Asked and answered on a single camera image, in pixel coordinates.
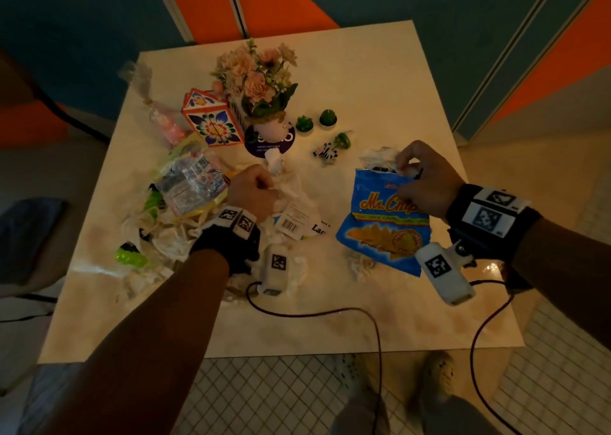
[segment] barcode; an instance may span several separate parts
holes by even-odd
[[[205,171],[207,167],[208,167],[208,160],[206,160],[205,157],[202,157],[198,161],[196,161],[193,165],[191,165],[191,170],[196,175],[199,176]]]
[[[295,223],[291,223],[289,220],[284,220],[284,223],[282,223],[282,227],[285,227],[286,229],[288,229],[289,231],[293,232],[297,229],[297,225]]]

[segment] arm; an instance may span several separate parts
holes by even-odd
[[[277,197],[261,166],[234,177],[228,203],[266,219]],[[168,434],[206,352],[230,267],[195,251],[89,357],[44,435]]]
[[[412,159],[419,162],[409,163]],[[397,166],[419,180],[398,195],[447,222],[448,209],[465,184],[445,158],[422,141],[397,157]],[[611,349],[611,308],[607,306],[611,246],[539,219],[519,241],[509,262],[528,283],[604,346]]]

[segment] dark teal wall panel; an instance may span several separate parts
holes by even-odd
[[[184,44],[162,0],[0,0],[0,45],[54,100],[109,119],[121,65]]]
[[[546,0],[485,91],[458,125],[457,131],[463,138],[470,140],[475,136],[582,1]]]
[[[413,19],[452,125],[536,0],[312,0],[340,26]]]

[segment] floral painted box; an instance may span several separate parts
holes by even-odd
[[[244,122],[229,97],[193,88],[185,94],[182,113],[210,147],[244,144]]]

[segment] person's left hand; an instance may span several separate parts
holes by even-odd
[[[251,212],[258,222],[271,214],[278,191],[270,173],[261,165],[249,166],[233,177],[229,185],[227,203]]]

